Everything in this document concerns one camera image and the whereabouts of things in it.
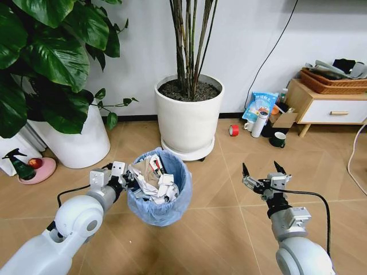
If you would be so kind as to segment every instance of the red apple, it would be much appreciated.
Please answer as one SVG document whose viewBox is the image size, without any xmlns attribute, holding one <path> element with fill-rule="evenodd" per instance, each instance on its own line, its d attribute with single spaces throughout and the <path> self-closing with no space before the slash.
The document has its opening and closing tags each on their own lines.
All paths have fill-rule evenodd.
<svg viewBox="0 0 367 275">
<path fill-rule="evenodd" d="M 43 161 L 39 158 L 33 158 L 28 161 L 28 165 L 32 167 L 33 169 L 38 169 L 42 166 Z"/>
</svg>

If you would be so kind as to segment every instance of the wicker basket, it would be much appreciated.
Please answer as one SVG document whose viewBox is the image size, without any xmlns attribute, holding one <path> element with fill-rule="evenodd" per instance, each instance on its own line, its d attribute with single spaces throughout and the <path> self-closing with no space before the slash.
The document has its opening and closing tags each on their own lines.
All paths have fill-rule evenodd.
<svg viewBox="0 0 367 275">
<path fill-rule="evenodd" d="M 323 76 L 302 69 L 300 79 L 316 93 L 329 95 L 357 95 L 367 92 L 367 80 L 329 80 Z"/>
</svg>

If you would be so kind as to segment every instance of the plastic bag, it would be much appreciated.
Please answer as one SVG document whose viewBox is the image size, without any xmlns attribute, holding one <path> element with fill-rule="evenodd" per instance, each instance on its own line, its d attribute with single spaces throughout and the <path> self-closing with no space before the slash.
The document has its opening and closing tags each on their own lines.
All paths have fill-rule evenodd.
<svg viewBox="0 0 367 275">
<path fill-rule="evenodd" d="M 128 190 L 127 204 L 130 210 L 143 222 L 150 225 L 167 226 L 181 219 L 188 208 L 193 193 L 192 177 L 186 164 L 179 157 L 169 151 L 163 151 L 160 147 L 138 157 L 134 163 L 139 162 L 147 155 L 154 154 L 161 157 L 166 172 L 174 175 L 174 183 L 179 189 L 178 198 L 173 202 L 158 205 L 152 201 L 144 201 L 142 198 L 137 199 L 134 193 Z"/>
<path fill-rule="evenodd" d="M 270 114 L 276 99 L 278 98 L 278 93 L 254 92 L 252 95 L 252 101 L 244 112 L 242 118 L 247 119 L 247 121 L 255 122 L 261 111 L 266 111 Z"/>
</svg>

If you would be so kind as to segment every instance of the beige tile floor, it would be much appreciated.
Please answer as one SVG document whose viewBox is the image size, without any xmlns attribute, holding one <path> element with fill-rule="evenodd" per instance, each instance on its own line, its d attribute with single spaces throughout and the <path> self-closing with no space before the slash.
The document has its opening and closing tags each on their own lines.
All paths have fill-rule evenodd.
<svg viewBox="0 0 367 275">
<path fill-rule="evenodd" d="M 295 126 L 280 149 L 244 130 L 230 137 L 228 127 L 236 123 L 220 120 L 213 152 L 202 163 L 187 163 L 193 173 L 193 197 L 180 221 L 164 228 L 147 225 L 129 211 L 122 195 L 101 229 L 76 254 L 69 274 L 280 274 L 267 207 L 241 183 L 241 162 L 253 176 L 264 178 L 274 171 L 273 160 L 293 174 L 289 189 L 318 192 L 329 201 L 337 273 L 366 274 L 367 197 L 345 169 L 358 127 L 312 125 L 301 139 Z M 120 123 L 109 136 L 109 154 L 92 167 L 72 170 L 59 164 L 51 178 L 34 186 L 0 174 L 0 265 L 50 223 L 59 192 L 87 184 L 94 167 L 113 160 L 132 162 L 160 144 L 156 122 Z M 352 170 L 365 189 L 366 153 L 364 132 Z M 313 216 L 309 237 L 325 247 L 323 204 L 305 195 L 290 195 L 289 201 L 308 208 Z"/>
</svg>

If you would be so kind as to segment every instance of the power cord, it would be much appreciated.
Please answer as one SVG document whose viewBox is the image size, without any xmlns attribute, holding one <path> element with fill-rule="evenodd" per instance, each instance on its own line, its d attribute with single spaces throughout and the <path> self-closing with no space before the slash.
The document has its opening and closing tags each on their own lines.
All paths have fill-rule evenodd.
<svg viewBox="0 0 367 275">
<path fill-rule="evenodd" d="M 70 193 L 70 192 L 74 192 L 74 191 L 79 191 L 79 190 L 82 190 L 82 189 L 85 189 L 85 188 L 88 188 L 90 186 L 90 184 L 86 185 L 86 186 L 83 186 L 83 187 L 79 187 L 79 188 L 75 188 L 75 189 L 71 189 L 71 190 L 67 190 L 67 191 L 64 191 L 64 192 L 61 192 L 57 195 L 57 203 L 58 203 L 58 207 L 60 208 L 61 206 L 61 200 L 60 200 L 60 197 L 61 195 L 64 195 L 66 193 Z"/>
<path fill-rule="evenodd" d="M 107 168 L 108 170 L 111 170 L 112 169 L 112 165 L 114 165 L 113 163 L 108 163 L 107 165 L 103 166 L 102 169 L 105 169 Z M 61 192 L 57 195 L 57 203 L 58 203 L 58 207 L 60 208 L 61 206 L 61 200 L 60 200 L 60 197 L 66 193 L 70 193 L 70 192 L 74 192 L 74 191 L 79 191 L 79 190 L 82 190 L 82 189 L 86 189 L 90 186 L 90 184 L 86 185 L 86 186 L 83 186 L 83 187 L 78 187 L 78 188 L 75 188 L 75 189 L 71 189 L 71 190 L 67 190 L 67 191 L 64 191 L 64 192 Z"/>
<path fill-rule="evenodd" d="M 322 195 L 320 195 L 318 193 L 314 193 L 314 192 L 282 190 L 282 189 L 274 188 L 274 187 L 271 187 L 271 186 L 270 186 L 270 189 L 273 189 L 273 190 L 278 191 L 278 192 L 284 192 L 284 193 L 312 195 L 312 196 L 319 197 L 322 200 L 322 202 L 325 204 L 325 208 L 326 208 L 326 219 L 327 219 L 326 252 L 327 252 L 327 255 L 329 255 L 329 257 L 330 257 L 331 222 L 330 222 L 330 209 L 329 209 L 329 205 L 327 204 L 326 199 Z"/>
<path fill-rule="evenodd" d="M 365 128 L 367 124 L 362 125 L 362 127 L 358 130 L 355 138 L 354 138 L 354 142 L 353 142 L 353 150 L 352 150 L 352 154 L 350 155 L 350 158 L 348 160 L 348 165 L 346 166 L 346 169 L 348 171 L 348 174 L 352 177 L 352 179 L 354 180 L 354 182 L 356 183 L 356 185 L 361 189 L 361 191 L 367 196 L 367 191 L 364 190 L 362 188 L 362 186 L 358 183 L 357 179 L 353 176 L 352 172 L 350 171 L 350 163 L 352 162 L 352 158 L 354 156 L 354 152 L 356 151 L 356 145 L 357 145 L 357 139 L 358 136 L 360 135 L 360 133 L 362 132 L 363 128 Z"/>
<path fill-rule="evenodd" d="M 272 54 L 272 52 L 274 51 L 275 47 L 277 46 L 277 44 L 278 44 L 279 40 L 280 40 L 280 39 L 281 39 L 281 37 L 283 36 L 283 33 L 286 31 L 286 29 L 287 29 L 287 27 L 288 27 L 288 24 L 289 24 L 289 22 L 291 21 L 291 18 L 292 18 L 292 16 L 293 16 L 293 12 L 294 12 L 294 10 L 296 9 L 297 3 L 298 3 L 298 0 L 296 0 L 296 2 L 295 2 L 295 4 L 294 4 L 294 7 L 293 7 L 292 12 L 291 12 L 291 15 L 289 16 L 289 19 L 288 19 L 288 21 L 287 21 L 287 23 L 286 23 L 286 26 L 284 27 L 284 29 L 283 29 L 282 33 L 280 34 L 280 36 L 279 36 L 278 40 L 276 41 L 276 43 L 275 43 L 275 45 L 274 45 L 274 47 L 271 49 L 271 51 L 269 52 L 268 56 L 265 58 L 264 62 L 263 62 L 263 63 L 262 63 L 262 65 L 260 66 L 259 70 L 257 70 L 257 73 L 256 73 L 256 75 L 255 75 L 255 78 L 253 79 L 253 82 L 251 83 L 250 88 L 248 88 L 248 91 L 247 91 L 247 97 L 246 97 L 246 101 L 245 101 L 245 108 L 246 108 L 246 103 L 247 103 L 247 100 L 248 100 L 248 96 L 249 96 L 249 94 L 250 94 L 250 90 L 251 90 L 251 88 L 252 88 L 253 84 L 255 83 L 255 80 L 256 80 L 256 78 L 257 78 L 258 74 L 260 73 L 260 71 L 261 71 L 262 67 L 264 66 L 265 62 L 268 60 L 269 56 Z"/>
</svg>

